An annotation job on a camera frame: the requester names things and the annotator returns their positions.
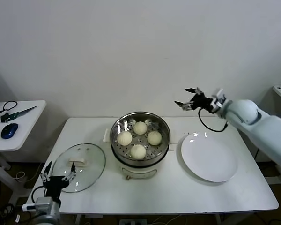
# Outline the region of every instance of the blue mouse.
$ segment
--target blue mouse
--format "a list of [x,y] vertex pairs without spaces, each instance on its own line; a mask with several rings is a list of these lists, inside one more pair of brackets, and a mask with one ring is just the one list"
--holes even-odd
[[11,124],[6,125],[1,132],[1,137],[3,139],[11,138],[12,136],[14,136],[18,127],[19,127],[19,125],[17,123],[11,123]]

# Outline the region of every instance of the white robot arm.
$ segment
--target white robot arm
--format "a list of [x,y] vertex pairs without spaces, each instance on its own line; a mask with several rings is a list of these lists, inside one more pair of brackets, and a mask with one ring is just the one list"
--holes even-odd
[[183,110],[195,110],[199,107],[212,114],[216,113],[244,132],[253,144],[281,165],[281,118],[270,116],[250,100],[228,100],[222,90],[216,91],[211,98],[205,97],[199,88],[186,91],[195,96],[186,103],[175,101]]

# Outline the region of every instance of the white wall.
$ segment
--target white wall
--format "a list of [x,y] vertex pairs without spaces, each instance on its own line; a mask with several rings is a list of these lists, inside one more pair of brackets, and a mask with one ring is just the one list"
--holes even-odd
[[257,103],[281,83],[281,0],[0,0],[0,99],[72,116],[192,116],[184,88]]

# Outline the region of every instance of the wire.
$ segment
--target wire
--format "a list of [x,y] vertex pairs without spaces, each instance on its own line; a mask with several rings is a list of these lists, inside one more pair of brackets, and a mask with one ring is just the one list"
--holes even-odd
[[24,172],[24,171],[19,171],[19,172],[17,172],[17,174],[15,175],[15,180],[17,181],[17,182],[20,182],[20,183],[26,183],[26,182],[29,182],[29,181],[31,181],[31,180],[33,180],[35,177],[36,177],[36,175],[37,175],[37,172],[38,172],[38,170],[39,170],[39,168],[41,167],[41,165],[42,165],[42,163],[40,163],[39,165],[38,165],[38,168],[37,168],[37,171],[36,171],[36,173],[33,175],[33,177],[31,177],[29,180],[27,180],[27,181],[21,181],[20,179],[21,178],[23,178],[23,177],[25,177],[25,175],[26,175],[26,173]]
[[254,159],[256,160],[256,158],[257,158],[257,155],[258,155],[258,153],[259,153],[259,150],[260,149],[257,149],[257,152],[256,152],[256,154],[255,154],[255,156],[254,156]]
[[273,222],[280,222],[280,223],[281,223],[281,220],[280,220],[280,219],[271,219],[271,220],[267,223],[258,213],[255,213],[255,215],[256,215],[265,225],[271,225]]
[[177,219],[177,218],[180,217],[180,216],[182,216],[182,215],[180,214],[180,215],[174,217],[173,219],[170,219],[170,220],[167,222],[167,225],[170,223],[170,221],[173,221],[174,219]]
[[[11,103],[11,102],[12,102],[12,103],[15,103],[15,105],[12,106],[12,107],[10,107],[10,108],[8,108],[8,109],[6,109],[5,106],[6,106],[8,103]],[[11,109],[15,108],[17,105],[18,105],[18,103],[17,103],[16,101],[13,101],[13,100],[6,102],[6,103],[3,105],[3,109],[0,110],[0,114],[3,113],[4,111],[8,111],[8,110],[11,110]]]
[[168,225],[171,221],[173,221],[174,219],[177,219],[178,217],[182,216],[182,214],[174,217],[173,219],[170,219],[167,223],[164,223],[164,222],[155,222],[157,220],[159,220],[162,216],[160,216],[159,218],[157,218],[156,220],[153,221],[153,223],[151,224],[148,224],[148,225],[154,225],[154,224],[163,224],[163,225]]
[[38,186],[36,189],[34,189],[34,190],[32,191],[31,200],[32,200],[33,203],[36,203],[36,201],[34,201],[34,198],[33,198],[34,193],[35,193],[37,190],[39,190],[39,189],[41,189],[41,188],[43,188],[43,187],[44,187],[44,186]]
[[267,225],[266,221],[265,221],[258,213],[255,213],[255,215],[256,215],[265,225]]
[[14,206],[12,204],[6,204],[0,209],[0,225],[5,225],[6,220],[14,214]]
[[270,222],[268,223],[268,225],[271,225],[271,223],[274,222],[274,221],[277,221],[277,222],[280,222],[280,223],[281,223],[281,220],[280,220],[280,219],[271,219]]
[[199,116],[199,120],[200,120],[200,122],[203,124],[203,126],[205,126],[208,130],[211,130],[211,131],[213,131],[213,132],[223,132],[226,128],[227,128],[227,126],[228,126],[228,122],[226,122],[225,123],[225,125],[224,125],[224,127],[223,127],[223,129],[222,130],[213,130],[213,129],[211,129],[211,128],[209,128],[204,122],[203,122],[203,120],[202,120],[202,118],[201,118],[201,110],[202,110],[203,108],[200,108],[199,109],[199,112],[198,112],[198,116]]
[[155,219],[152,223],[156,222],[157,220],[159,220],[162,216],[160,216],[159,218]]

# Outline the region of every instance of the table leg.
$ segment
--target table leg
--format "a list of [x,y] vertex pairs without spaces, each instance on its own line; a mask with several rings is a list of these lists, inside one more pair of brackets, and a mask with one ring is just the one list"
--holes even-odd
[[18,194],[26,193],[24,186],[12,178],[1,166],[0,166],[0,181],[8,186],[12,191]]
[[81,214],[77,214],[76,220],[75,220],[75,224],[79,225],[80,224],[80,220],[81,220]]
[[10,164],[5,161],[4,157],[0,154],[0,166],[5,167],[6,170],[10,170]]
[[221,220],[220,214],[217,213],[217,214],[215,215],[215,220],[216,220],[216,224],[217,224],[217,225],[221,225],[222,220]]

